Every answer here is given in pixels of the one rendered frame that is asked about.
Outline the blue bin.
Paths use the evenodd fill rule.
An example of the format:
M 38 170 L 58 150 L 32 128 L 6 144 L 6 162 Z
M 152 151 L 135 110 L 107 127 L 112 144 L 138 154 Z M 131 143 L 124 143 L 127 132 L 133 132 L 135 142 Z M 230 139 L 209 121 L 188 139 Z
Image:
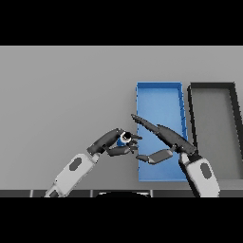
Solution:
M 188 139 L 181 82 L 137 82 L 137 115 L 161 124 Z M 139 182 L 185 181 L 178 165 L 179 154 L 156 165 L 139 161 Z

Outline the dark grey bin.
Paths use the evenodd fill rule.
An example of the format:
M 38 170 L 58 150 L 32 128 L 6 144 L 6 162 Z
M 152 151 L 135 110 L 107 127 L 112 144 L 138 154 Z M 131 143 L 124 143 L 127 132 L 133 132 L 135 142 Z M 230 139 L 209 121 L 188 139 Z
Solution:
M 212 165 L 222 191 L 243 191 L 243 123 L 234 82 L 190 83 L 194 146 Z

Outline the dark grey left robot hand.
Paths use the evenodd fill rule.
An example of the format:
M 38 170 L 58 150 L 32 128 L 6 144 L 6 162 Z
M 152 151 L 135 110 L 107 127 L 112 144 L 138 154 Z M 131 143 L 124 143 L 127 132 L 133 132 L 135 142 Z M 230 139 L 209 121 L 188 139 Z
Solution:
M 128 132 L 121 128 L 115 128 L 111 131 L 108 131 L 99 139 L 94 141 L 88 148 L 87 152 L 94 156 L 95 154 L 103 154 L 107 152 L 110 157 L 126 155 L 129 152 L 134 153 L 135 150 L 138 149 L 136 146 L 137 140 L 141 140 L 141 137 L 131 133 L 132 140 L 129 142 L 128 145 L 125 146 L 116 146 L 112 148 L 112 145 L 115 144 L 118 140 L 119 134 L 122 132 Z

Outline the blue pipe with pale ring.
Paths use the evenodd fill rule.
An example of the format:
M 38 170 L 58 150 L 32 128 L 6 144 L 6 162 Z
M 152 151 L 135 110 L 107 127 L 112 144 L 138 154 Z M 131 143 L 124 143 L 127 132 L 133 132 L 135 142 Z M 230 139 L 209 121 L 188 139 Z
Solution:
M 119 134 L 117 145 L 118 146 L 125 146 L 128 145 L 129 142 L 132 140 L 130 132 L 122 132 Z

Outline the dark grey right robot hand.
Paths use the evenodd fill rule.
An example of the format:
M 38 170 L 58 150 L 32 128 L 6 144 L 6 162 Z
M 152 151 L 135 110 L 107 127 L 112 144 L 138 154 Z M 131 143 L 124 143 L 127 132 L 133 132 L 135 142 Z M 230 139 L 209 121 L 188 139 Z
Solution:
M 186 154 L 190 162 L 195 162 L 198 159 L 201 159 L 197 149 L 171 128 L 160 124 L 154 125 L 138 115 L 132 114 L 131 117 L 136 123 L 142 125 L 169 146 L 169 149 L 162 149 L 148 156 L 137 155 L 137 159 L 155 165 L 171 158 L 174 152 L 178 154 Z

